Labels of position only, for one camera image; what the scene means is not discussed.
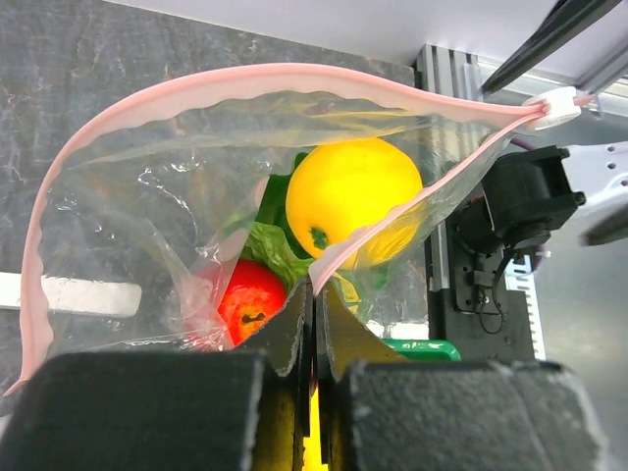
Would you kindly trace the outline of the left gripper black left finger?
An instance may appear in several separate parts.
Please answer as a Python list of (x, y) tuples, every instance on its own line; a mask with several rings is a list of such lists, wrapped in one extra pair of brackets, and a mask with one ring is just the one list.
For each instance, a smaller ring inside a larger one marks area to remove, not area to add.
[(1, 439), (5, 470), (298, 470), (309, 427), (308, 281), (225, 352), (48, 360)]

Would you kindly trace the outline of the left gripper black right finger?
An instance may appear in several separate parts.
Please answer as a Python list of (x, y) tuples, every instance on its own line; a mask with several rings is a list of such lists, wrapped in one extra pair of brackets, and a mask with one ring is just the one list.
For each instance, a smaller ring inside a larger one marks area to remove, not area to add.
[(552, 362), (411, 361), (333, 288), (316, 296), (321, 455), (333, 470), (604, 470), (579, 378)]

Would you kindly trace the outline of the red tomato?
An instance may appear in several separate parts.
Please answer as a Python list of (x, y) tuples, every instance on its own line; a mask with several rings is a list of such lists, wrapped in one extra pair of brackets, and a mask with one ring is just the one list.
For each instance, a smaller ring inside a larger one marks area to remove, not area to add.
[(284, 284), (269, 268), (239, 259), (218, 306), (218, 315), (234, 346), (242, 344), (277, 314), (287, 296)]

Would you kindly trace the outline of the green plastic lettuce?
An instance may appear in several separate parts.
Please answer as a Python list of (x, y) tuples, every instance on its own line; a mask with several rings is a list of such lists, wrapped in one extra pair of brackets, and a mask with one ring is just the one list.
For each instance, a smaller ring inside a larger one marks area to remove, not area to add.
[[(296, 240), (288, 226), (286, 198), (292, 174), (272, 174), (267, 182), (261, 206), (252, 223), (240, 257), (259, 262), (281, 280), (287, 290), (308, 275), (315, 258)], [(342, 269), (333, 274), (350, 312), (364, 316), (374, 304), (367, 299), (376, 296), (391, 280), (390, 267), (384, 263), (372, 269)]]

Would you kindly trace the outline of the clear dotted zip top bag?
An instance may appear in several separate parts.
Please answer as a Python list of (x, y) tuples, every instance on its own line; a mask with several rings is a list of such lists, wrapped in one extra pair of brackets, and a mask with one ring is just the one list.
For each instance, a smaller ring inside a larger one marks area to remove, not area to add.
[[(218, 306), (272, 174), (292, 174), (322, 144), (380, 138), (411, 158), (423, 188), (379, 223), (324, 249), (315, 289), (342, 269), (390, 267), (364, 316), (376, 336), (422, 339), (423, 243), (488, 172), (511, 135), (579, 116), (589, 99), (557, 87), (519, 106), (446, 97), (349, 69), (260, 64), (143, 89), (77, 131), (35, 197), (21, 278), (22, 361), (1, 378), (13, 398), (50, 357), (100, 350), (222, 351)], [(44, 277), (142, 289), (128, 318), (53, 312)]]

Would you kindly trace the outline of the yellow lemon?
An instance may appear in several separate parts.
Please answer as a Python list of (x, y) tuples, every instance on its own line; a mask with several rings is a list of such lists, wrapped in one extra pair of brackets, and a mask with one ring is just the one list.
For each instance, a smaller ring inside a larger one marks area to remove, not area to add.
[(289, 179), (288, 226), (305, 252), (318, 258), (356, 230), (379, 223), (422, 188), (411, 158), (380, 138), (322, 144)]

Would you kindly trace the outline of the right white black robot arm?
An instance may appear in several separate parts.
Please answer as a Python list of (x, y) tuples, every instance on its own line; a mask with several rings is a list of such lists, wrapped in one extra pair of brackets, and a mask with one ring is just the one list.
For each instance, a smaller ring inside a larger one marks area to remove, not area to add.
[(454, 213), (452, 233), (472, 253), (520, 257), (573, 217), (627, 203), (627, 143), (555, 145), (499, 157), (481, 194)]

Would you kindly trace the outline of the green plastic tray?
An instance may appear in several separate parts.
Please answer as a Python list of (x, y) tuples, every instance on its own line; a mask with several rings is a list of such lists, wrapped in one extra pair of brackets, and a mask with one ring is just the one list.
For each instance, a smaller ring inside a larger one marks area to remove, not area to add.
[(412, 361), (460, 361), (458, 349), (446, 340), (384, 339), (384, 344)]

